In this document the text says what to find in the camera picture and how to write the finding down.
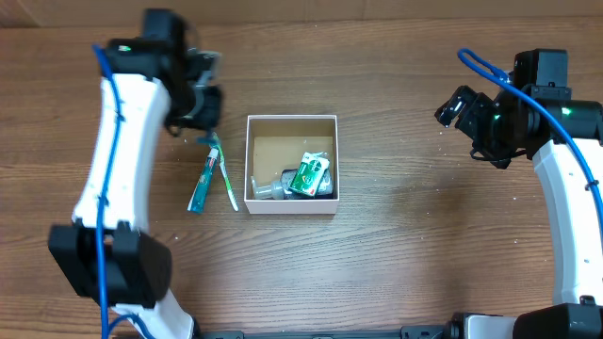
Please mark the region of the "blue disposable razor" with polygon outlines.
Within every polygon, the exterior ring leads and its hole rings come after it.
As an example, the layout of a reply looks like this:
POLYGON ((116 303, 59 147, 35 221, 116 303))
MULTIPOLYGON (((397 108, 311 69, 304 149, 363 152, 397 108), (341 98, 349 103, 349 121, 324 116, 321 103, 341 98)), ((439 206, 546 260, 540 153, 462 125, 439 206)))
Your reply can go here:
POLYGON ((211 134, 206 137, 198 137, 197 142, 199 144, 208 145, 209 147, 216 147, 217 145, 220 144, 220 139, 217 137, 216 134, 211 134))

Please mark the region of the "clear bottle dark liquid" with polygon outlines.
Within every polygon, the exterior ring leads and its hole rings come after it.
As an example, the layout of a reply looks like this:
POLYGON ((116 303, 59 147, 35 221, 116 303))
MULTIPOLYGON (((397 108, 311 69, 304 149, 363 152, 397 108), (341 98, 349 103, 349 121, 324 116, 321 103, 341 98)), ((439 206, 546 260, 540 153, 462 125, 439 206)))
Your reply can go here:
POLYGON ((297 171, 295 169, 285 169, 278 181, 273 181, 266 186, 260 186, 252 176, 253 198, 255 200, 272 199, 281 200, 329 200, 334 197, 334 181, 329 171, 326 171, 318 186, 318 192, 313 196, 296 193, 290 190, 297 171))

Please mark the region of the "green white small packet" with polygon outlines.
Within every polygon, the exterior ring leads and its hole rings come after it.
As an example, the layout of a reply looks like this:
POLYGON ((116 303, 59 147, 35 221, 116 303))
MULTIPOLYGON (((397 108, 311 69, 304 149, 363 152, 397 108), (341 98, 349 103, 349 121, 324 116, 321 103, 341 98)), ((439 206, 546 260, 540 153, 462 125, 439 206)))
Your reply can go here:
POLYGON ((325 196, 334 191, 330 173, 330 160, 325 152, 305 153, 289 183, 289 189, 309 198, 325 196))

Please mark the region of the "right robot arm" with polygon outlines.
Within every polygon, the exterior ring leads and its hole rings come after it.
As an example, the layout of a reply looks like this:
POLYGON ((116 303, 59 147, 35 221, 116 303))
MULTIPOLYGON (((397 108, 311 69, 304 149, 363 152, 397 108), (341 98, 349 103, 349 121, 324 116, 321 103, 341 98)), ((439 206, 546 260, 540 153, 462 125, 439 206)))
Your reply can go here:
POLYGON ((495 99, 457 88, 434 114, 499 169, 524 155, 542 186, 554 256, 551 306, 517 317, 457 313, 441 338, 602 336, 602 106, 568 88, 525 84, 495 99))

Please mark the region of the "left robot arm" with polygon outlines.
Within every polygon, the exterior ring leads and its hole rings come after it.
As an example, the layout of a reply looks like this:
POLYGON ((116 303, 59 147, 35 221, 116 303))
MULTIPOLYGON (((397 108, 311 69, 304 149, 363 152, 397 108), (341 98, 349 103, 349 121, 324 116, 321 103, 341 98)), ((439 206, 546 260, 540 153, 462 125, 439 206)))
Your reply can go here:
POLYGON ((48 248, 73 288, 95 301, 101 334, 127 321, 143 338, 198 338, 171 291, 170 250, 149 233, 149 190, 161 130, 204 132, 217 144, 220 54, 180 40, 115 39, 96 47, 101 119, 87 182, 48 248))

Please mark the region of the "green white toothbrush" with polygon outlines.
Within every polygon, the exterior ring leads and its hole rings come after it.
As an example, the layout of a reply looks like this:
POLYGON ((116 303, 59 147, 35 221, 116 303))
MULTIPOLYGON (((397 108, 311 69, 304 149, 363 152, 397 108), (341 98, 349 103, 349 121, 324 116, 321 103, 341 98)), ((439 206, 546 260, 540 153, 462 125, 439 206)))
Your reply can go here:
POLYGON ((236 195, 235 195, 235 192, 234 192, 234 190, 232 188, 231 181, 230 181, 230 178, 229 178, 229 175, 228 175, 228 171, 227 171, 227 168, 226 168, 226 159, 225 159, 225 154, 223 152, 223 149, 221 147, 220 138, 219 138, 219 136, 218 136, 218 134, 216 132, 213 132, 211 134, 211 139, 213 141, 213 143, 212 143, 213 147, 218 150, 219 155, 220 155, 219 167, 220 167, 220 172, 221 172, 223 181, 225 183, 225 187, 226 187, 226 191, 227 191, 227 195, 228 195, 229 201, 230 201, 233 209, 236 212, 238 212, 239 211, 239 207, 238 207, 238 204, 237 204, 237 201, 236 201, 236 195))

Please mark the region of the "white cardboard box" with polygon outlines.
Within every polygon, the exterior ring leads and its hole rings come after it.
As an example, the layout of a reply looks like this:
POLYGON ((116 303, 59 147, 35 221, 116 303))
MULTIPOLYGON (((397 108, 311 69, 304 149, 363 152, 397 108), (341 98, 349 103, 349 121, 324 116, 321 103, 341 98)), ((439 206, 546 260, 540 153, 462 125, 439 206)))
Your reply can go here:
POLYGON ((333 215, 340 202, 338 123, 335 115, 250 115, 247 118, 244 202, 252 215, 333 215), (334 184, 330 199, 258 200, 253 186, 269 186, 305 153, 324 152, 334 184))

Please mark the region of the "teal toothpaste tube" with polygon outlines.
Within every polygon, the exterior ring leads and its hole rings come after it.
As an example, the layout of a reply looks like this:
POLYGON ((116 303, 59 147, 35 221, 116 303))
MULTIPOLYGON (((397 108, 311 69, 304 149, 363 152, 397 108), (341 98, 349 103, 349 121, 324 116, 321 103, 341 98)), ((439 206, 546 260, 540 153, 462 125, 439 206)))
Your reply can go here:
POLYGON ((207 158, 205 159, 204 168, 188 203, 187 210, 189 212, 196 214, 201 214, 203 212, 207 192, 211 185, 218 156, 219 150, 215 147, 212 147, 207 158))

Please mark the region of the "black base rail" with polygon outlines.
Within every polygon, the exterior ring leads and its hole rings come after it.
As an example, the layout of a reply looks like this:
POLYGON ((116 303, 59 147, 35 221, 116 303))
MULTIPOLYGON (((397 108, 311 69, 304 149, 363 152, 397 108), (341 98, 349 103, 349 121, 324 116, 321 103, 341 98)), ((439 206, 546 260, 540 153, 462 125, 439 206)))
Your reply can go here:
POLYGON ((363 331, 279 331, 245 333, 243 331, 196 330, 197 339, 432 339, 442 338, 445 327, 441 325, 403 326, 398 330, 363 331))

